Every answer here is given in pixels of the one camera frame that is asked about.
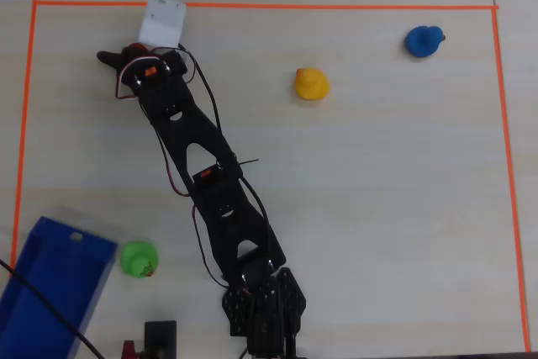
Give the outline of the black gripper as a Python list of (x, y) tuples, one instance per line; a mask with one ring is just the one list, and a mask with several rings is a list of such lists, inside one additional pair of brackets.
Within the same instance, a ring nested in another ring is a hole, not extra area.
[(161, 86), (174, 74), (187, 73), (183, 61), (186, 49), (158, 46), (147, 49), (143, 45), (130, 45), (122, 53), (99, 51), (97, 58), (106, 66), (120, 70), (120, 98), (136, 99), (144, 88)]

